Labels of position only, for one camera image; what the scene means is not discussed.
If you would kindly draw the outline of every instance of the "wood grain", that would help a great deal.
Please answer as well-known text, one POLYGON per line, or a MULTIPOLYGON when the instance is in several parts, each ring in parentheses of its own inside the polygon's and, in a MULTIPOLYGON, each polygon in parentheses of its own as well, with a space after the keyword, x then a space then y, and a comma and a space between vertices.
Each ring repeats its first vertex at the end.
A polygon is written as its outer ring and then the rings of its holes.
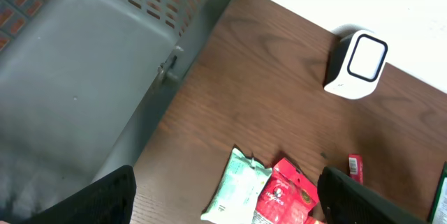
POLYGON ((266 165, 285 154, 314 182, 359 153, 365 185, 425 219, 447 97, 388 64, 371 96, 324 92, 338 40, 271 1, 235 0, 135 165, 133 223, 199 223, 234 145, 266 165))

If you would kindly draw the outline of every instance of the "light green packet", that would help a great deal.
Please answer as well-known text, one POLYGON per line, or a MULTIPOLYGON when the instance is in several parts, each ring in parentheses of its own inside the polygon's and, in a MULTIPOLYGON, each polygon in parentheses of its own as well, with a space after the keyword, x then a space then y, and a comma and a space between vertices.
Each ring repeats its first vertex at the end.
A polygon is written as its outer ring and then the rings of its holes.
POLYGON ((216 224, 251 224, 258 196, 271 175, 272 168, 264 168, 234 148, 216 195, 200 219, 216 224))

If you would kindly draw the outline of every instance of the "white backdrop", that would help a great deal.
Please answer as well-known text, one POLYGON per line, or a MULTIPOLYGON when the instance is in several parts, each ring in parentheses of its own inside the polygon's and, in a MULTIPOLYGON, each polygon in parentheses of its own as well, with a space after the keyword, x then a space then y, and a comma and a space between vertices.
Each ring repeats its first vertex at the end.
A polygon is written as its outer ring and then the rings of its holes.
POLYGON ((272 1, 333 33, 377 33, 388 43, 388 63, 447 93, 447 0, 272 1))

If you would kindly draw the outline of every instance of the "white device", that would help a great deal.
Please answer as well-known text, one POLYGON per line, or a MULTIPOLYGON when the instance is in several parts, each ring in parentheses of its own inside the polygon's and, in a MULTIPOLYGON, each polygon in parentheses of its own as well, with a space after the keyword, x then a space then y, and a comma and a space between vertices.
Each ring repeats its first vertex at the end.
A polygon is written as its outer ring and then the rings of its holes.
POLYGON ((365 30, 343 38, 332 52, 324 89, 348 99, 371 94, 385 66, 388 45, 365 30))

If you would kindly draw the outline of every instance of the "white screen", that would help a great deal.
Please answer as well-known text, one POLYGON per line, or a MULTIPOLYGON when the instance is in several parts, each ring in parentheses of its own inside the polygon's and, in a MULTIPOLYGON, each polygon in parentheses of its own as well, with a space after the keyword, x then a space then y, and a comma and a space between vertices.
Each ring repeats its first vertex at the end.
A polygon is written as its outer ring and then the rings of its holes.
POLYGON ((361 37, 358 41, 349 70, 369 80, 374 79, 376 73, 379 71, 379 65, 382 57, 384 57, 384 52, 385 45, 382 43, 367 37, 361 37))

